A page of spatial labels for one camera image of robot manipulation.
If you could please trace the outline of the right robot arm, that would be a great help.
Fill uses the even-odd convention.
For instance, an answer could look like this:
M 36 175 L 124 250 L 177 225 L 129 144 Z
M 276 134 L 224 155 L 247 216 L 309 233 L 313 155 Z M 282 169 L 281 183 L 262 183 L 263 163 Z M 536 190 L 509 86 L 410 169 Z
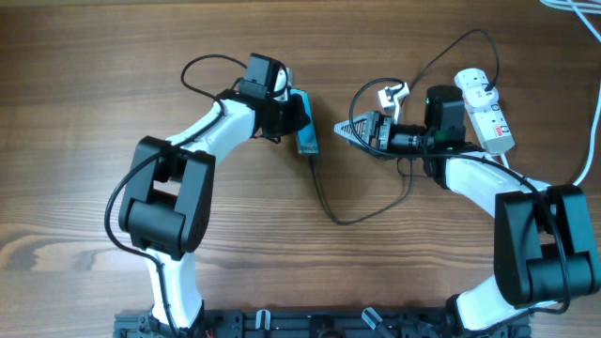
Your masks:
M 408 86 L 386 86 L 381 111 L 350 115 L 336 134 L 383 159 L 421 159 L 443 189 L 463 195 L 494 219 L 494 273 L 451 296 L 428 327 L 443 337 L 510 330 L 536 313 L 560 315 L 571 300 L 600 290 L 600 258 L 583 191 L 530 180 L 466 140 L 468 93 L 427 89 L 424 124 L 399 123 Z

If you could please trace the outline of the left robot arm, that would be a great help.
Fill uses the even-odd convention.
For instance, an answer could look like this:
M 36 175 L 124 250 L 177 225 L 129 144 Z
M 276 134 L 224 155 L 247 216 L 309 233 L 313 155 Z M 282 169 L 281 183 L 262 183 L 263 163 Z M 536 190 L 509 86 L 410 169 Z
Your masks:
M 188 129 L 166 139 L 147 136 L 136 145 L 131 169 L 105 209 L 111 237 L 110 213 L 121 202 L 118 225 L 131 245 L 114 244 L 146 261 L 154 297 L 150 329 L 164 337 L 193 337 L 202 325 L 194 253 L 208 228 L 217 165 L 253 138 L 278 144 L 311 122 L 283 62 L 251 54 L 243 67 L 245 75 L 211 96 L 210 110 Z

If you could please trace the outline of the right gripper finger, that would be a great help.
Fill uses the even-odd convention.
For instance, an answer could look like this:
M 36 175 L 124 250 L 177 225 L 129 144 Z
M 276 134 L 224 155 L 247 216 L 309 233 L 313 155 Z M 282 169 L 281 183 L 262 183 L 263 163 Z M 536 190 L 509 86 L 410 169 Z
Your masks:
M 371 151 L 370 149 L 368 149 L 367 147 L 365 147 L 361 142 L 359 142 L 358 139 L 352 134 L 351 131 L 344 131 L 343 129 L 335 127 L 334 133 L 337 134 L 338 136 L 342 137 L 347 142 L 348 145 L 354 146 L 366 154 L 374 155 L 374 152 Z
M 374 113 L 368 112 L 353 118 L 353 121 L 347 120 L 340 123 L 340 131 L 343 132 L 369 132 L 374 120 Z

